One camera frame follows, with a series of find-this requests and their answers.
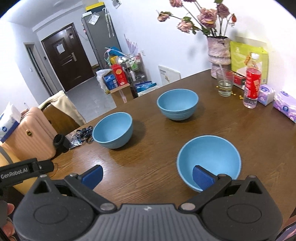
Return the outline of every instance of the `door handle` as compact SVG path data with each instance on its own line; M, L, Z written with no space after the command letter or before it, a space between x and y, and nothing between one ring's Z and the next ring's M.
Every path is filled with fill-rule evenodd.
M77 59L76 59L76 56L75 56L75 54L74 54L74 53L72 53L72 56L73 56L73 59L74 59L74 61L76 62L76 61L77 61Z
M64 66L65 64L67 64L67 63L69 63L69 62L71 62L71 61L72 61L72 59L70 59L70 60L67 61L66 63L62 64L62 66Z

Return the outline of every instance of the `bottle cap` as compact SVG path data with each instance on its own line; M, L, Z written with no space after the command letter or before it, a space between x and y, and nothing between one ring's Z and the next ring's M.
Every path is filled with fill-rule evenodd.
M251 58L259 60L259 54L257 53L251 53Z

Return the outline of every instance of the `human hand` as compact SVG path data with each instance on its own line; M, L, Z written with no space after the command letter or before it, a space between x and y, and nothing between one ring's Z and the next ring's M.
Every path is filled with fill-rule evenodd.
M7 215L11 214L14 210L14 205L11 203L7 204ZM10 241L15 241L15 238L12 237L15 233L15 228L12 224L12 222L7 220L7 223L2 228L3 232L6 234L6 236L9 238Z

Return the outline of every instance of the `door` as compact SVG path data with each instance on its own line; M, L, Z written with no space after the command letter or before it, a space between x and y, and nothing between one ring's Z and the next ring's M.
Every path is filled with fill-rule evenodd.
M102 63L101 68L104 69L106 68L106 61L104 60L104 53L106 52L105 47L115 46L120 51L121 51L121 48L118 43L114 28L112 32L112 28L110 24L107 24L107 21L105 18L105 11L98 12L98 14L100 15L100 17L98 18L97 22L94 25L89 23L89 19L91 18L91 15L83 17L82 23L86 30L86 34L89 38L89 42L93 48L95 56L97 57L98 62L101 61Z
M42 44L65 91L94 76L73 23L43 39Z
M39 76L39 78L40 78L43 86L45 87L46 91L48 92L49 96L53 96L54 93L50 89L50 86L49 86L47 80L44 77L44 74L43 74L43 72L41 70L41 67L38 65L37 60L36 60L36 58L35 58L35 56L33 54L33 49L32 49L33 47L34 47L34 45L32 47L31 47L31 45L26 45L29 57L30 57L30 59L32 61L32 64L33 64L33 66L34 66L34 68L36 70L37 75Z

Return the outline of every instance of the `floor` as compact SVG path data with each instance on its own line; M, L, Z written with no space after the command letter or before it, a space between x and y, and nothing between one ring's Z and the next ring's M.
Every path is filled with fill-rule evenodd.
M86 122L116 108L111 94L105 94L96 77L69 90L67 96Z

